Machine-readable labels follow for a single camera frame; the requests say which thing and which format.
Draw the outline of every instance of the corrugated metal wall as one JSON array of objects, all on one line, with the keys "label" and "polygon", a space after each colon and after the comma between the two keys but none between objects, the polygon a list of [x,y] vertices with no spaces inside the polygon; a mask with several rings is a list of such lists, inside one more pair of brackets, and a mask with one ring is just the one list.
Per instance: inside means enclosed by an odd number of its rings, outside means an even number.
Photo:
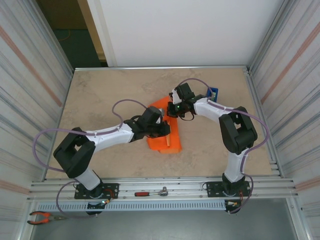
[{"label": "corrugated metal wall", "polygon": [[252,78],[280,157],[320,239],[320,1],[296,0]]},{"label": "corrugated metal wall", "polygon": [[[43,168],[32,155],[40,130],[57,127],[72,69],[32,0],[0,1],[0,238],[12,239],[32,181]],[[53,134],[42,136],[47,160]]]}]

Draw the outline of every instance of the red-handled tool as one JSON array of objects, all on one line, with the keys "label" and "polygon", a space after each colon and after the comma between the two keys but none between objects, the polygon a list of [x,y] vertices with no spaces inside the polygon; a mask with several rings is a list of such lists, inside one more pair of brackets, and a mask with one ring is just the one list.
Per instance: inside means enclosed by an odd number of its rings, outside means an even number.
[{"label": "red-handled tool", "polygon": [[34,212],[31,212],[29,215],[30,216],[41,215],[44,217],[44,219],[42,219],[40,221],[30,221],[30,220],[27,221],[27,223],[30,225],[41,225],[41,224],[47,224],[50,221],[67,219],[64,216],[54,216],[50,212],[45,212],[45,211],[34,211]]},{"label": "red-handled tool", "polygon": [[164,186],[162,190],[159,192],[140,191],[140,192],[134,193],[134,196],[136,197],[147,197],[150,195],[159,195],[159,196],[165,197],[165,196],[168,196],[168,191],[167,191],[167,188]]}]

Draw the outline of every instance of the orange-handled pliers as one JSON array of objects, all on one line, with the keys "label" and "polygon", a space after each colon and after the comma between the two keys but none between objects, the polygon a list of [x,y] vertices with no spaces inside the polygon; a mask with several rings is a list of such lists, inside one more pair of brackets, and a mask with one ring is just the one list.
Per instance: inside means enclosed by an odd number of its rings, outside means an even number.
[{"label": "orange-handled pliers", "polygon": [[67,219],[64,216],[54,216],[50,212],[45,212],[45,211],[34,211],[34,212],[31,212],[29,215],[30,216],[41,215],[44,217],[44,219],[42,219],[40,221],[30,221],[30,220],[27,221],[27,223],[31,224],[31,225],[41,225],[41,224],[47,224],[50,221]]}]

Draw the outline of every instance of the marble-patterned surface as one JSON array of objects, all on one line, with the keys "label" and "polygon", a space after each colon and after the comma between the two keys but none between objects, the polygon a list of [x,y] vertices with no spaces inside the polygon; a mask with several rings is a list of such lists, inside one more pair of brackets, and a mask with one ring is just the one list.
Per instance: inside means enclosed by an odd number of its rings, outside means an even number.
[{"label": "marble-patterned surface", "polygon": [[[182,80],[199,78],[218,88],[218,103],[244,106],[255,114],[254,105],[241,68],[175,68],[175,69],[103,69],[75,71],[60,127],[98,130],[115,126],[119,119],[111,113],[121,99],[135,99],[145,105],[166,96]],[[205,94],[206,87],[189,81],[195,94]],[[144,109],[133,102],[120,103],[115,111],[123,119],[142,114]],[[196,116],[193,121],[178,120],[182,152],[160,154],[152,151],[145,139],[119,144],[96,153],[90,167],[102,178],[111,177],[191,177],[220,176],[228,153],[222,142],[220,127],[213,121]],[[262,130],[257,143],[263,140]],[[55,147],[64,138],[58,133]],[[50,166],[59,167],[52,157]],[[250,153],[245,172],[252,175],[271,174],[266,146]],[[65,178],[65,173],[48,170],[47,178]]]}]

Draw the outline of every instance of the orange block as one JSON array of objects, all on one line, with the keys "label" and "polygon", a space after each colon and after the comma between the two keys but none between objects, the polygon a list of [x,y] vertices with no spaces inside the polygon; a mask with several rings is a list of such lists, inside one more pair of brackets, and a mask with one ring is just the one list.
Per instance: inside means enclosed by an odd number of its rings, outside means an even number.
[{"label": "orange block", "polygon": [[149,148],[155,151],[159,151],[161,154],[177,154],[181,152],[182,147],[179,138],[178,119],[167,116],[167,106],[171,99],[166,96],[149,106],[154,106],[158,109],[164,109],[163,120],[167,121],[170,125],[170,134],[167,136],[157,138],[147,138],[146,141]]}]

